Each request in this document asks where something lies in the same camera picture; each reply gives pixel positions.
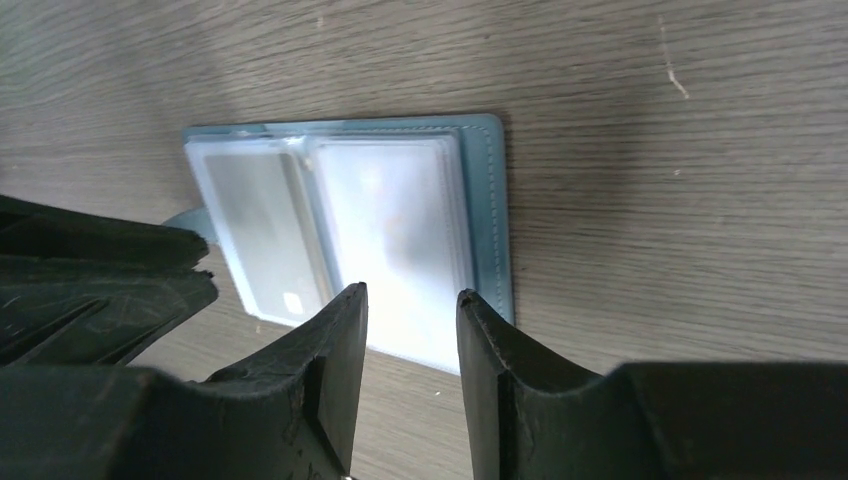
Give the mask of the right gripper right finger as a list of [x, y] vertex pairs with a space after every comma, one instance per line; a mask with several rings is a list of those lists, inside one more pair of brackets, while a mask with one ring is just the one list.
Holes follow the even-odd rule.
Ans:
[[843, 479], [847, 367], [640, 362], [598, 374], [457, 304], [477, 479]]

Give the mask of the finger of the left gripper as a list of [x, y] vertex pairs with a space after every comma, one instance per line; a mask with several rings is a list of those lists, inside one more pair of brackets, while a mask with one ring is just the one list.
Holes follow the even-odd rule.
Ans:
[[1, 364], [125, 365], [217, 297], [191, 267], [4, 258]]
[[89, 215], [3, 195], [1, 253], [145, 268], [193, 268], [209, 253], [198, 234]]

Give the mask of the blue card holder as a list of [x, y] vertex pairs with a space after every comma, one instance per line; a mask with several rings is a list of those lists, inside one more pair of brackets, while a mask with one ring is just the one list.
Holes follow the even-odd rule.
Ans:
[[506, 142], [497, 116], [194, 126], [184, 130], [183, 147], [203, 204], [171, 224], [220, 248], [248, 315], [268, 321], [246, 311], [210, 216], [203, 161], [212, 154], [296, 158], [328, 270], [325, 305], [365, 283], [371, 349], [456, 374], [461, 291], [477, 291], [514, 321]]

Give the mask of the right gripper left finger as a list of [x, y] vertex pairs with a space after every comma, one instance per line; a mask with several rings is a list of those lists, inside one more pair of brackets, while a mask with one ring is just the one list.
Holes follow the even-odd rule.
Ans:
[[368, 294], [203, 382], [152, 368], [1, 372], [5, 479], [343, 479], [351, 473]]

